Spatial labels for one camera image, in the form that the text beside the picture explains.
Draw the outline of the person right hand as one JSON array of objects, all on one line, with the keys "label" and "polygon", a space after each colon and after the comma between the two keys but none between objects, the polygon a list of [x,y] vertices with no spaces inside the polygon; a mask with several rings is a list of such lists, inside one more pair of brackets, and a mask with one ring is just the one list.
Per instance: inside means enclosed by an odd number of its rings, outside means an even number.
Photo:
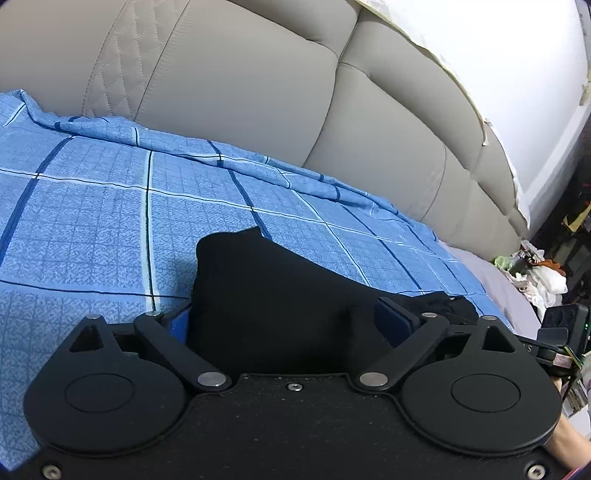
[{"label": "person right hand", "polygon": [[586,467],[591,460],[591,444],[582,436],[564,415],[546,445],[550,454],[569,471]]}]

